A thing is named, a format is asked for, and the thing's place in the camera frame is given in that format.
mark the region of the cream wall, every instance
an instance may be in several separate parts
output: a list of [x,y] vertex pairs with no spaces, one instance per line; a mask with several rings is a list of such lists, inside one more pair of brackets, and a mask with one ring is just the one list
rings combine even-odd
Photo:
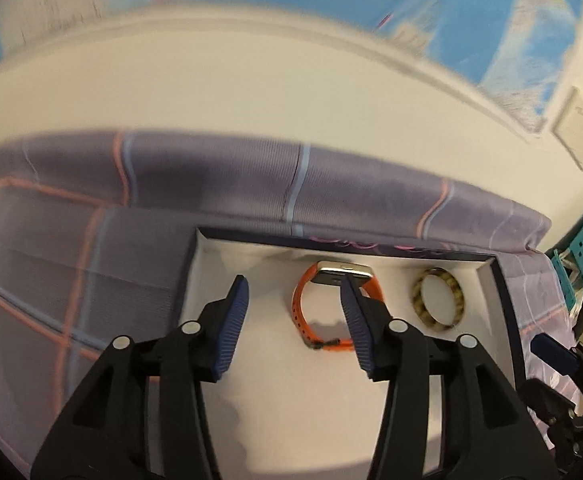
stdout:
[[[556,92],[583,95],[583,25]],[[153,9],[0,65],[0,141],[72,128],[177,128],[303,140],[463,180],[530,206],[555,243],[583,173],[549,132],[526,142],[472,87],[377,38],[280,12]]]

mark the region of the smartwatch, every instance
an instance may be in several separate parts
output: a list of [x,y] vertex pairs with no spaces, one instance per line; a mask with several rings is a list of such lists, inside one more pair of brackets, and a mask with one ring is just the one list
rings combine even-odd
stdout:
[[349,264],[344,262],[324,261],[313,264],[305,271],[296,286],[291,299],[291,316],[293,322],[298,328],[305,344],[315,350],[331,350],[331,351],[351,351],[353,350],[353,342],[351,339],[331,339],[324,341],[319,338],[311,329],[307,321],[302,315],[300,307],[300,297],[302,291],[308,282],[320,283],[322,285],[340,286],[343,278],[349,276],[351,280],[360,288],[362,288],[370,298],[374,300],[385,302],[380,289],[380,283],[374,276],[371,267]]

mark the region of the light switch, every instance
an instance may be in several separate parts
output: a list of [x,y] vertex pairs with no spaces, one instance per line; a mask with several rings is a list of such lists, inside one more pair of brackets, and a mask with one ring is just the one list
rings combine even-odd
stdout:
[[583,97],[578,88],[574,88],[569,101],[563,108],[554,134],[565,145],[575,163],[583,171]]

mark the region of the light blue stripe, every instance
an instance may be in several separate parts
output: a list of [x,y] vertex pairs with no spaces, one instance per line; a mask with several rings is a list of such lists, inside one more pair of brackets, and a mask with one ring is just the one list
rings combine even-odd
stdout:
[[436,215],[438,215],[438,213],[440,213],[440,211],[443,210],[443,208],[449,203],[449,201],[451,200],[451,198],[453,197],[453,192],[454,192],[454,185],[452,181],[449,181],[449,193],[447,193],[447,196],[445,198],[445,200],[443,200],[443,203],[438,206],[433,213],[431,213],[430,217],[427,219],[427,221],[425,222],[425,228],[423,229],[423,240],[427,240],[427,235],[429,233],[429,226],[431,225],[431,221],[436,218]]
[[136,181],[136,174],[134,173],[134,165],[132,164],[132,143],[134,142],[135,134],[127,134],[123,140],[123,166],[127,173],[127,178],[130,180],[130,205],[138,203],[138,182]]
[[[80,332],[83,332],[87,328],[89,322],[89,313],[91,311],[92,301],[94,300],[94,289],[96,287],[98,267],[100,266],[103,241],[105,240],[105,235],[107,235],[107,230],[109,229],[109,224],[113,216],[114,210],[107,210],[107,213],[105,213],[105,218],[103,218],[103,222],[101,223],[100,229],[98,230],[96,242],[94,243],[94,251],[92,252],[92,258],[87,269],[88,279],[85,285],[85,291],[83,293],[83,301],[80,305],[78,324],[76,325],[76,329]],[[78,361],[80,357],[80,347],[80,343],[74,343],[72,345],[72,351],[70,352],[70,358],[67,366],[68,396],[70,396],[74,392],[76,386],[78,386]]]
[[305,182],[305,177],[307,176],[307,168],[309,167],[309,152],[311,151],[311,144],[303,144],[302,152],[300,153],[300,166],[298,173],[296,174],[295,181],[293,183],[293,189],[291,190],[290,201],[287,204],[287,214],[286,221],[288,223],[293,222],[294,208],[296,208],[296,200],[298,200],[298,195],[300,193],[300,188],[302,188],[302,183]]
[[[3,300],[6,300],[9,303],[11,303],[18,310],[25,312],[32,319],[38,321],[39,323],[41,323],[41,324],[43,324],[43,325],[45,325],[53,330],[56,330],[56,332],[62,333],[62,323],[55,320],[53,317],[48,316],[44,312],[40,312],[39,310],[35,309],[30,304],[27,304],[24,301],[19,300],[16,296],[14,296],[10,292],[6,291],[1,286],[0,286],[0,297]],[[106,342],[104,342],[98,338],[92,337],[91,335],[88,335],[88,334],[81,332],[79,330],[72,330],[72,337],[78,341],[81,341],[82,343],[85,343],[85,344],[91,346],[92,348],[96,348],[99,350],[104,350],[105,348],[107,348]]]

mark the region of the orange watch strap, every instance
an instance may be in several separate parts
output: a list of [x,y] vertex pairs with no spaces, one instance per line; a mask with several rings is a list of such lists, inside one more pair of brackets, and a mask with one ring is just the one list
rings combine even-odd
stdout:
[[[314,276],[318,273],[318,264],[313,264],[300,278],[296,289],[293,292],[293,297],[291,298],[291,316],[293,317],[293,322],[298,328],[300,335],[305,340],[307,346],[313,349],[323,349],[329,351],[351,351],[353,350],[353,342],[351,339],[334,339],[331,341],[324,341],[319,338],[316,333],[311,329],[305,317],[302,315],[302,309],[300,307],[300,297],[302,296],[302,291],[305,285],[309,283]],[[380,288],[380,283],[376,276],[371,277],[364,285],[361,287],[370,298],[374,300],[385,302],[385,298],[382,295],[382,289]]]

